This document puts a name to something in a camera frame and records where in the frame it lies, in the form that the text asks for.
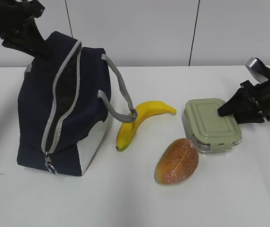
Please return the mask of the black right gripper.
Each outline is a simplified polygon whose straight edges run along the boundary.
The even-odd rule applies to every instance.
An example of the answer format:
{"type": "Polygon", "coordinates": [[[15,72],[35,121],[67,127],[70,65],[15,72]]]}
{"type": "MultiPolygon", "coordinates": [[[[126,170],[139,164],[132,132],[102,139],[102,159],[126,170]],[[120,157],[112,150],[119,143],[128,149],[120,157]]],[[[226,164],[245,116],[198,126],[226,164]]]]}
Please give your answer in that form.
{"type": "Polygon", "coordinates": [[[237,124],[270,121],[270,80],[253,85],[241,83],[236,93],[218,109],[219,116],[234,116],[237,124]]]}

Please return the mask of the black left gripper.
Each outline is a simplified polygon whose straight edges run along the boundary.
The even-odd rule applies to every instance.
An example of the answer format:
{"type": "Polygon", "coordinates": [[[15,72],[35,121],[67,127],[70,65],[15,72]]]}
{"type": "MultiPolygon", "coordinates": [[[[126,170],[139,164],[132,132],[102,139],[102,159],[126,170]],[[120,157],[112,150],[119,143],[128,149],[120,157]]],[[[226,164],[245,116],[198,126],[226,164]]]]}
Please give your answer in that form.
{"type": "Polygon", "coordinates": [[[2,46],[49,59],[50,49],[35,23],[35,18],[41,17],[44,10],[45,7],[37,0],[0,0],[2,46]]]}

